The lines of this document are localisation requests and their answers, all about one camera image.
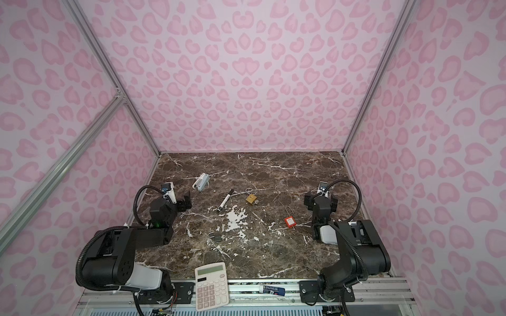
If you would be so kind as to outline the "white stapler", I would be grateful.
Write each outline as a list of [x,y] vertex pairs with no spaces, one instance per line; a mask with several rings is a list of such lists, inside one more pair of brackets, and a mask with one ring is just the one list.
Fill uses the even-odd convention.
[[210,181],[210,175],[203,172],[194,182],[194,184],[192,185],[192,187],[199,191],[199,192],[202,192],[204,191],[207,187],[208,187],[208,184],[209,184],[209,181]]

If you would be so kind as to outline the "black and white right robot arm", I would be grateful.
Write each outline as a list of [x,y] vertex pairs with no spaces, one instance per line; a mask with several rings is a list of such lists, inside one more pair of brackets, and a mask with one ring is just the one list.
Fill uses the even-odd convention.
[[371,276],[387,273],[391,259],[370,220],[334,221],[337,199],[322,193],[306,193],[304,205],[312,212],[313,239],[336,245],[336,263],[321,269],[315,281],[300,281],[300,299],[307,305],[318,302],[353,302],[353,286]]

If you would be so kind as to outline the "white desk calculator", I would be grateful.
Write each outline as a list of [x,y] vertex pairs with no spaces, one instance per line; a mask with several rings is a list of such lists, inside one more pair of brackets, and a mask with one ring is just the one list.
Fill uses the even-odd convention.
[[194,273],[198,312],[221,308],[229,304],[229,285],[224,262],[197,267]]

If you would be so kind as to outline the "red padlock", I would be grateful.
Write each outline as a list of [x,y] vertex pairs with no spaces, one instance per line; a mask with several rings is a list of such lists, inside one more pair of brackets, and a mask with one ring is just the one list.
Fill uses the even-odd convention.
[[295,218],[293,217],[292,209],[289,206],[286,206],[285,210],[287,212],[287,217],[284,218],[286,226],[290,229],[293,229],[296,227],[297,223],[295,221]]

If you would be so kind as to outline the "brass padlock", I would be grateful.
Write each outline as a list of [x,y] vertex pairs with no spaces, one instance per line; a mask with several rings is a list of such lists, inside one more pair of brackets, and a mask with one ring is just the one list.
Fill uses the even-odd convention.
[[252,188],[248,188],[245,193],[247,194],[246,202],[250,205],[257,205],[259,204],[258,196],[256,195],[256,191]]

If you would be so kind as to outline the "aluminium front rail frame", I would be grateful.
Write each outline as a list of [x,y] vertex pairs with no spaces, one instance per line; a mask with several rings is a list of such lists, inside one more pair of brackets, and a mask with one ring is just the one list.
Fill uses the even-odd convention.
[[[229,304],[206,315],[342,315],[340,302],[307,305],[300,299],[300,279],[230,279]],[[263,294],[263,285],[282,287],[285,296]],[[351,315],[420,315],[406,279],[372,278],[353,287]],[[74,315],[137,315],[133,296],[126,292],[85,291]]]

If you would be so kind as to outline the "blue and white glue stick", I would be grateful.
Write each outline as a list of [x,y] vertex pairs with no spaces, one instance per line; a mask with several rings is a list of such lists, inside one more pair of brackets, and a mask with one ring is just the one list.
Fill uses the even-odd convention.
[[275,296],[285,296],[285,289],[282,287],[274,287],[270,285],[263,285],[261,292],[263,294],[275,295]]

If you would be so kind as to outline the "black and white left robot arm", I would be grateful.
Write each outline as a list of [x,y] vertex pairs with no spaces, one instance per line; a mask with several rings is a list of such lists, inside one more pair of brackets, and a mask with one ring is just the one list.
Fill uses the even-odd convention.
[[138,304],[173,300],[175,289],[169,273],[138,264],[135,257],[138,250],[168,245],[176,217],[191,208],[190,192],[175,203],[161,197],[152,202],[146,226],[113,226],[98,231],[77,259],[76,283],[96,292],[131,292]]

